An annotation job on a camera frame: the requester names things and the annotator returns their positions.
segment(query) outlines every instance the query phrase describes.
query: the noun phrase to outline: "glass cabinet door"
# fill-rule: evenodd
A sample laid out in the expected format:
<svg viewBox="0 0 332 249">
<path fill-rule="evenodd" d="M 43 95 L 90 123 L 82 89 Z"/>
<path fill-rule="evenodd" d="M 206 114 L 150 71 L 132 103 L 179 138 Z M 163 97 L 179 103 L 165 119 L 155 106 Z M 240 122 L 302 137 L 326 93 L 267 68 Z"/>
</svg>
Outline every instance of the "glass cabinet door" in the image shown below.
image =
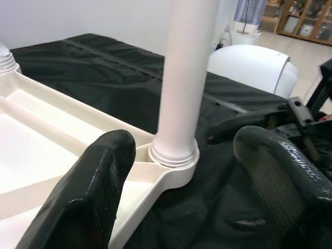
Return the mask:
<svg viewBox="0 0 332 249">
<path fill-rule="evenodd" d="M 326 8 L 323 20 L 314 36 L 314 39 L 323 42 L 332 42 L 332 5 L 331 1 L 328 1 L 328 3 L 329 6 Z"/>
<path fill-rule="evenodd" d="M 309 0 L 308 6 L 303 13 L 302 23 L 300 24 L 297 35 L 303 38 L 310 38 L 314 35 L 315 27 L 320 17 L 324 13 L 327 0 Z"/>
<path fill-rule="evenodd" d="M 301 16 L 306 8 L 307 1 L 311 0 L 290 0 L 286 21 L 282 32 L 297 34 L 301 22 Z"/>
</svg>

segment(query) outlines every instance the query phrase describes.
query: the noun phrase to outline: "white plastic pipe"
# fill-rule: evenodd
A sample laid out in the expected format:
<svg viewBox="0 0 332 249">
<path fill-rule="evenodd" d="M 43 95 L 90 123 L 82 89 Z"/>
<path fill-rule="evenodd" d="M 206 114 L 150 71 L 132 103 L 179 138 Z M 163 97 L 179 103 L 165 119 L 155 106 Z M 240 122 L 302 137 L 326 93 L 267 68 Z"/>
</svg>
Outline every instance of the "white plastic pipe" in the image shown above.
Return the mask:
<svg viewBox="0 0 332 249">
<path fill-rule="evenodd" d="M 172 0 L 158 133 L 152 160 L 169 167 L 197 163 L 195 132 L 218 0 Z"/>
</svg>

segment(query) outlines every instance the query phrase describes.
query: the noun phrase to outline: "black fabric cover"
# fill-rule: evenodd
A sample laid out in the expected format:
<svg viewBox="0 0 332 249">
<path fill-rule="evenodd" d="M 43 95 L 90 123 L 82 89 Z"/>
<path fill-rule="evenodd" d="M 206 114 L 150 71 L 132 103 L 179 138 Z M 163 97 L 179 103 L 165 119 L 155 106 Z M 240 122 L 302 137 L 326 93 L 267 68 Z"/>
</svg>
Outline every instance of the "black fabric cover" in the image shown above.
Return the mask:
<svg viewBox="0 0 332 249">
<path fill-rule="evenodd" d="M 23 73 L 151 133 L 158 124 L 163 57 L 120 41 L 86 34 L 12 51 Z M 264 217 L 232 142 L 208 145 L 207 128 L 237 113 L 276 109 L 285 100 L 208 73 L 196 133 L 200 160 L 192 181 L 157 200 L 125 248 L 271 248 L 264 229 L 234 220 Z"/>
</svg>

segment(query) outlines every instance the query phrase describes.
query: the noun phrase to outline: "white chair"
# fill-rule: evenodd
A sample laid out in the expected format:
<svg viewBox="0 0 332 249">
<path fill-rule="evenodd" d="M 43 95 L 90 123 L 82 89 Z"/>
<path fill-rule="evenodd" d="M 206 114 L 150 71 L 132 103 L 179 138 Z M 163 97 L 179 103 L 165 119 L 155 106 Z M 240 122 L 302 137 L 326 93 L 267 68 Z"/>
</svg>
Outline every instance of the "white chair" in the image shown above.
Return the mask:
<svg viewBox="0 0 332 249">
<path fill-rule="evenodd" d="M 218 49 L 210 55 L 207 71 L 287 99 L 299 77 L 289 56 L 252 45 Z"/>
</svg>

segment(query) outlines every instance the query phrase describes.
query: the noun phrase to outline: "wooden cabinet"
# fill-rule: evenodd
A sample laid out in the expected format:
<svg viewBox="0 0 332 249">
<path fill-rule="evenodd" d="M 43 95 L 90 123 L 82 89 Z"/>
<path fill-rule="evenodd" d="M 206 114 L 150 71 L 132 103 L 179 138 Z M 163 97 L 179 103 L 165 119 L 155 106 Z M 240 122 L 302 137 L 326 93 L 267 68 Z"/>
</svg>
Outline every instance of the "wooden cabinet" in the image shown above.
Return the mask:
<svg viewBox="0 0 332 249">
<path fill-rule="evenodd" d="M 289 0 L 278 33 L 332 45 L 332 0 Z"/>
</svg>

